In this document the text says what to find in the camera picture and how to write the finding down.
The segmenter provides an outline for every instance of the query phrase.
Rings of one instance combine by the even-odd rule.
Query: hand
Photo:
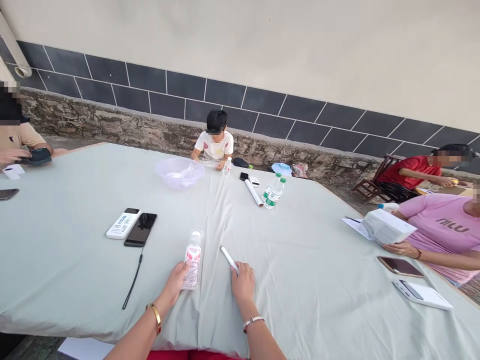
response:
[[[434,179],[430,180],[430,182],[446,188],[454,187],[459,183],[458,179],[446,176],[436,176]]]
[[[236,261],[238,275],[233,267],[231,268],[231,291],[237,304],[242,302],[254,302],[255,272],[247,263]]]
[[[398,254],[398,255],[405,255],[408,256],[409,258],[416,259],[419,257],[420,252],[419,250],[414,247],[411,243],[408,241],[402,241],[396,244],[382,244],[382,248],[385,250]]]
[[[222,170],[222,169],[224,168],[226,162],[227,162],[227,159],[221,160],[221,161],[218,163],[218,165],[215,167],[215,169],[217,169],[217,170]]]
[[[24,149],[0,150],[0,166],[9,165],[16,161],[20,161],[20,158],[31,157],[32,154]]]
[[[184,283],[184,277],[187,275],[187,272],[190,269],[190,260],[186,262],[179,262],[170,272],[166,284],[161,291],[161,294],[155,300],[155,305],[157,303],[166,303],[166,305],[171,308],[177,300],[179,299],[180,289]]]

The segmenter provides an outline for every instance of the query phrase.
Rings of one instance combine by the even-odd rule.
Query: plastic bottle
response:
[[[221,171],[221,175],[224,176],[224,177],[227,177],[228,175],[230,175],[230,169],[232,168],[232,158],[229,157],[226,162],[225,162],[225,165],[223,166],[223,170]]]
[[[263,202],[265,202],[269,198],[270,192],[272,191],[273,188],[275,188],[278,185],[281,177],[282,177],[282,174],[277,172],[275,174],[275,177],[268,183],[265,191],[263,192],[263,197],[261,198]]]
[[[202,231],[193,230],[186,247],[185,261],[190,260],[190,268],[183,278],[182,290],[195,290],[199,287],[200,254],[202,252]]]
[[[378,208],[385,210],[387,213],[393,213],[394,211],[400,209],[400,205],[395,202],[387,202],[384,204],[378,204]]]
[[[265,207],[267,209],[273,209],[277,205],[277,202],[284,193],[284,187],[286,182],[287,179],[282,177],[280,179],[280,182],[271,189],[270,194],[268,195],[268,199],[265,201]]]

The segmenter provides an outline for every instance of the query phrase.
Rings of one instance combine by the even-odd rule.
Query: clear plastic bowl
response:
[[[170,158],[156,163],[156,173],[170,189],[186,190],[205,175],[202,164],[187,158]]]

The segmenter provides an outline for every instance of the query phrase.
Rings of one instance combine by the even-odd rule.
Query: stone wall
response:
[[[204,123],[119,109],[62,95],[21,89],[23,112],[42,134],[90,138],[137,148],[189,156]],[[352,187],[372,177],[380,160],[289,140],[273,139],[229,129],[235,140],[234,157],[258,168],[272,163],[307,163],[308,175],[322,184]],[[471,174],[460,173],[464,180]]]

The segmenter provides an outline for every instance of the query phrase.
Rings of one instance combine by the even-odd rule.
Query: white pen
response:
[[[234,263],[232,257],[231,257],[230,254],[227,252],[227,249],[224,248],[223,245],[220,245],[220,250],[221,250],[221,252],[223,253],[223,255],[225,255],[226,260],[227,260],[228,263],[235,269],[236,274],[238,275],[238,274],[239,274],[239,267]]]

